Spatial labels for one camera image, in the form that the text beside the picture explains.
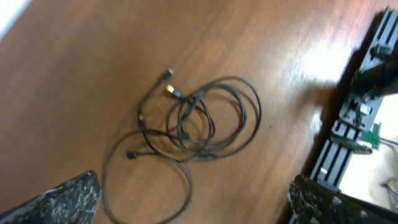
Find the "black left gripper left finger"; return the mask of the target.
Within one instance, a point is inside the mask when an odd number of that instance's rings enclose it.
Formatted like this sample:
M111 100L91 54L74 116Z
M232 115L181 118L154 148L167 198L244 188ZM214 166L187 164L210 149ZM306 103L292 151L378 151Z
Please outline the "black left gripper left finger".
M91 223L100 204L100 183L88 170L1 213L1 223Z

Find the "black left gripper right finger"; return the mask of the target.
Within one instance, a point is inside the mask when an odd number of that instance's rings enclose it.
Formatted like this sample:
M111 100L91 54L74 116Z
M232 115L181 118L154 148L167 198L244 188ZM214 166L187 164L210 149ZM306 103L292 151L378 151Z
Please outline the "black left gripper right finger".
M298 224L397 224L397 214L343 194L304 175L297 175L287 193Z

